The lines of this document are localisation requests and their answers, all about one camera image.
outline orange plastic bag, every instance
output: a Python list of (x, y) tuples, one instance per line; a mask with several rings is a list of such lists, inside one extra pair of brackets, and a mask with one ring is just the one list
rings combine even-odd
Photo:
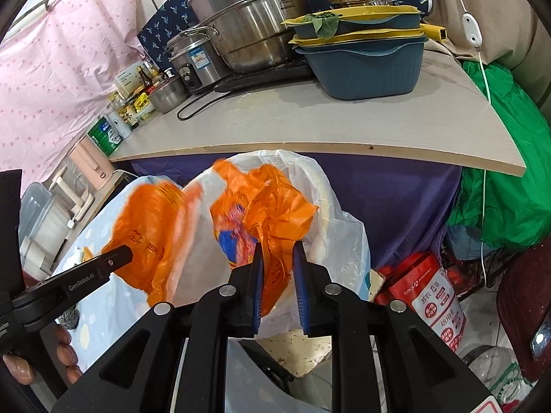
[(293, 244), (310, 229), (318, 210), (273, 165), (243, 174), (229, 161), (213, 166), (228, 186), (210, 207), (214, 235), (232, 267), (252, 262), (256, 241), (262, 243), (264, 292), (262, 316), (279, 299), (290, 280)]
[(202, 195), (195, 184), (180, 190), (174, 183), (146, 183), (130, 195), (102, 253), (128, 245), (133, 258), (115, 273), (148, 294), (148, 304), (167, 300), (166, 285), (176, 259), (193, 241), (194, 202)]

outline green leaf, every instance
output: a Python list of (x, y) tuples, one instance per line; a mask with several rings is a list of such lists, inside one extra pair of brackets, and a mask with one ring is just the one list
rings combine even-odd
[(312, 22), (316, 35), (321, 39), (334, 37), (339, 27), (339, 16), (332, 12), (322, 12), (317, 15), (307, 13), (303, 20)]
[(316, 30), (316, 34), (318, 34), (318, 31), (321, 29), (321, 27), (323, 25), (323, 20), (313, 19), (312, 24), (313, 24), (313, 28)]
[(331, 37), (334, 37), (338, 27), (339, 17), (326, 17), (321, 19), (321, 26), (319, 28), (316, 28), (316, 25), (314, 24), (316, 35), (322, 39), (330, 39)]

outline pink curtain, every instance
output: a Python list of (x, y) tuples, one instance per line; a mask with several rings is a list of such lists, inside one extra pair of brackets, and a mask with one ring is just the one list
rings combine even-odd
[(46, 180), (143, 55), (136, 0), (57, 0), (0, 45), (0, 171)]

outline green bag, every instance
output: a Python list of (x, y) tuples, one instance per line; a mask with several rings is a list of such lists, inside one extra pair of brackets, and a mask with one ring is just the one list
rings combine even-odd
[[(485, 95), (480, 65), (463, 62), (463, 70)], [(551, 232), (551, 130), (507, 68), (494, 63), (485, 70), (491, 105), (519, 148), (526, 172), (513, 177), (487, 171), (481, 240), (490, 246), (522, 250)], [(482, 180), (481, 169), (463, 168), (461, 189), (448, 224), (480, 228)]]

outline finger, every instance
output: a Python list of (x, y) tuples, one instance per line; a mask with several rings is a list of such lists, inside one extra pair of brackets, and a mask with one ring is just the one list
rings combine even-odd
[(17, 382), (23, 385), (30, 385), (32, 383), (34, 375), (27, 360), (17, 356), (6, 355), (4, 356), (4, 363)]
[(74, 384), (82, 376), (82, 371), (78, 366), (70, 366), (67, 368), (67, 378), (71, 384)]
[(69, 345), (57, 345), (57, 358), (65, 366), (74, 366), (78, 363), (76, 352)]
[(71, 344), (71, 335), (67, 329), (65, 329), (61, 324), (57, 325), (56, 328), (57, 340), (60, 341), (63, 345)]

